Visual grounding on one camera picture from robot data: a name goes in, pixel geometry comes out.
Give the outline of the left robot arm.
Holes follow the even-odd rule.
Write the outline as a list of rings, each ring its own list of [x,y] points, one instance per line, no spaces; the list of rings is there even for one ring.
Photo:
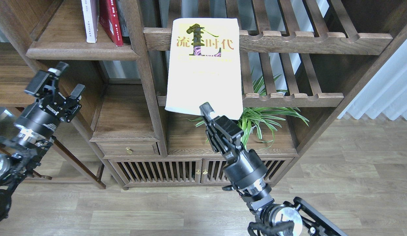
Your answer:
[[[47,71],[39,70],[24,92],[35,97],[14,122],[19,133],[13,139],[0,136],[0,144],[14,150],[0,154],[0,221],[7,218],[12,194],[17,186],[34,173],[42,157],[53,145],[53,134],[61,122],[70,123],[80,111],[80,99],[85,89],[77,84],[70,96],[59,91],[59,79],[69,65],[59,62]]]

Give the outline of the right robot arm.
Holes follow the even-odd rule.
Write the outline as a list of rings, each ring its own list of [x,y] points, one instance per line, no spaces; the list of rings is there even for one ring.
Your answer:
[[[226,160],[223,173],[230,181],[225,191],[235,190],[246,203],[255,221],[247,232],[251,236],[299,236],[304,228],[310,236],[345,236],[313,206],[300,197],[293,203],[275,203],[271,187],[264,181],[267,167],[257,153],[241,142],[244,131],[226,116],[218,116],[209,103],[200,106],[206,134],[214,152]]]

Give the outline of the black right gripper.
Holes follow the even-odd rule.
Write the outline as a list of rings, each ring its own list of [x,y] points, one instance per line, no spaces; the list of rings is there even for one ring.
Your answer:
[[[205,122],[206,135],[212,150],[226,160],[223,173],[234,189],[261,192],[267,168],[254,150],[247,151],[241,142],[244,131],[226,116],[217,116],[209,103],[199,106]]]

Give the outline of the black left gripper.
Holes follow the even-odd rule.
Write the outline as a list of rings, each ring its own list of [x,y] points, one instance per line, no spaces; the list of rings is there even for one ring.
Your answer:
[[[59,77],[67,67],[69,64],[59,62],[55,68],[39,70],[29,82],[24,92],[36,99],[14,122],[20,133],[32,132],[50,138],[61,122],[70,123],[81,110],[85,85],[77,84],[68,97],[59,93]]]

